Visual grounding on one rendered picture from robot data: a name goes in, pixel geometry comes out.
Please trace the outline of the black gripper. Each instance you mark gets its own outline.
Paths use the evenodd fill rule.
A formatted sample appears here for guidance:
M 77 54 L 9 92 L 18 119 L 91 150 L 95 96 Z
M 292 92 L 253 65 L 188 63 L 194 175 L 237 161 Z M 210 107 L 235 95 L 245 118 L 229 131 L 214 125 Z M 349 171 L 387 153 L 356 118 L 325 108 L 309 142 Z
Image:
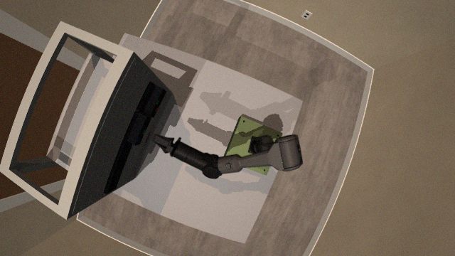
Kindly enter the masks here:
M 174 138 L 166 138 L 163 136 L 159 136 L 157 134 L 153 134 L 151 140 L 158 146 L 160 146 L 165 154 L 172 153 L 170 154 L 170 156 L 175 157 L 183 162 L 185 162 L 186 157 L 188 156 L 188 153 L 191 150 L 190 149 L 191 146 L 184 144 L 183 142 L 180 142 L 181 140 L 180 137 L 175 142 L 175 144 L 173 144 Z

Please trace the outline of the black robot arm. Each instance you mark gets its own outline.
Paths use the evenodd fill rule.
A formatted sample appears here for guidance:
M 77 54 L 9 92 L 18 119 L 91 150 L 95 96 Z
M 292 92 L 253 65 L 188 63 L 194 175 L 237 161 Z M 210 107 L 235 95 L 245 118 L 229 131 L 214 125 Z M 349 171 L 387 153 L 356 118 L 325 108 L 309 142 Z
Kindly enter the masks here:
M 271 136 L 252 137 L 247 156 L 218 156 L 191 147 L 185 163 L 201 170 L 208 178 L 240 172 L 242 168 L 273 166 L 276 170 L 293 171 L 303 164 L 298 135 L 286 135 L 273 143 Z M 296 147 L 296 143 L 297 146 Z M 256 147 L 257 146 L 257 147 Z M 300 149 L 299 149 L 300 148 Z M 254 154 L 254 151 L 256 154 Z M 260 151 L 260 152 L 259 152 Z M 299 151 L 299 155 L 298 155 Z M 300 161 L 299 161 L 300 160 Z

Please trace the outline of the grey rack frame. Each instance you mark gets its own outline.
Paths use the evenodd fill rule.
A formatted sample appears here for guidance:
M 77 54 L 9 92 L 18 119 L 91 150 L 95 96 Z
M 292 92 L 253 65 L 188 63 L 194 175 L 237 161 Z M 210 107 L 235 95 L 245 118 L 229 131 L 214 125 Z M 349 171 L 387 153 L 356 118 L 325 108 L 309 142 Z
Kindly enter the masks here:
M 70 91 L 47 155 L 17 161 L 40 93 L 68 37 L 91 53 Z M 0 172 L 67 220 L 135 179 L 172 94 L 134 51 L 59 23 L 26 88 Z M 68 170 L 60 200 L 23 175 L 54 166 Z

